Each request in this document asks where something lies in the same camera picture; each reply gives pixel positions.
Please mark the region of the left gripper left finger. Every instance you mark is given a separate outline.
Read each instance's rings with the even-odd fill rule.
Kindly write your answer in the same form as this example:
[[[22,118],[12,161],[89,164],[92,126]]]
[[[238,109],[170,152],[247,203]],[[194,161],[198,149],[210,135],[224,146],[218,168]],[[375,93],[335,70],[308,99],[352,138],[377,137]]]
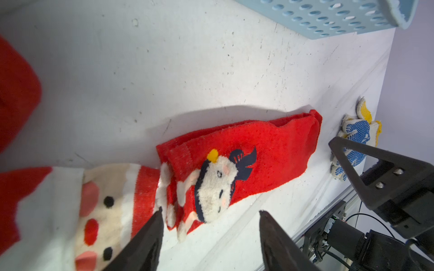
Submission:
[[[155,271],[162,248],[164,222],[160,208],[131,239],[106,271]]]

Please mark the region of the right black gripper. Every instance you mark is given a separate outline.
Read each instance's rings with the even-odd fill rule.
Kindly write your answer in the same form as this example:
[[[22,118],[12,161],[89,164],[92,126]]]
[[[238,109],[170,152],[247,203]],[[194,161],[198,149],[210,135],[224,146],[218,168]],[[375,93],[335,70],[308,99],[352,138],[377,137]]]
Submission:
[[[336,137],[329,142],[350,183],[369,210],[405,239],[434,256],[434,166],[425,161]],[[344,151],[366,155],[362,173]]]

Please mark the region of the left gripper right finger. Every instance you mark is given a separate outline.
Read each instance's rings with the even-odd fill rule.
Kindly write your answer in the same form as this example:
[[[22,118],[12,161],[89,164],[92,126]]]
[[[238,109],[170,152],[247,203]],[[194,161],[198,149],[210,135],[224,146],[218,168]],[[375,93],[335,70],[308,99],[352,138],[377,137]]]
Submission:
[[[260,211],[259,214],[261,250],[266,271],[318,270],[267,211]]]

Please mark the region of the red snowman sock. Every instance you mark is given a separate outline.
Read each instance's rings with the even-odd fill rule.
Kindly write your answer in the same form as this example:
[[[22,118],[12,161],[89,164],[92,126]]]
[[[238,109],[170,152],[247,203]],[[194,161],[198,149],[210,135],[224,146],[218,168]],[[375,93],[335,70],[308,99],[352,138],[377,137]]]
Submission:
[[[167,187],[167,226],[179,241],[229,207],[301,176],[316,150],[315,110],[198,130],[157,146]]]

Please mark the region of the light blue plastic basket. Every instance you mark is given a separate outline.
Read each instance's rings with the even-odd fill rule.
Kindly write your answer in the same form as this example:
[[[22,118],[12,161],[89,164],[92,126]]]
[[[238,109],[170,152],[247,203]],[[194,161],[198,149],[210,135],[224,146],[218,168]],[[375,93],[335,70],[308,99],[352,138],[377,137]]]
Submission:
[[[348,33],[409,28],[417,0],[245,0],[240,4],[316,40]]]

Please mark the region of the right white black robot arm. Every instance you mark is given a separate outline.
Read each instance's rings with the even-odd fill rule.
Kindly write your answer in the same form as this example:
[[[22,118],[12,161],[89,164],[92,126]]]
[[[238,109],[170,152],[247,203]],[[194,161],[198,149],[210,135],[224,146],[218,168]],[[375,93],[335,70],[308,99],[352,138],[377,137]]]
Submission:
[[[328,244],[362,271],[433,270],[434,166],[340,137],[329,146],[365,206],[406,241],[336,222]]]

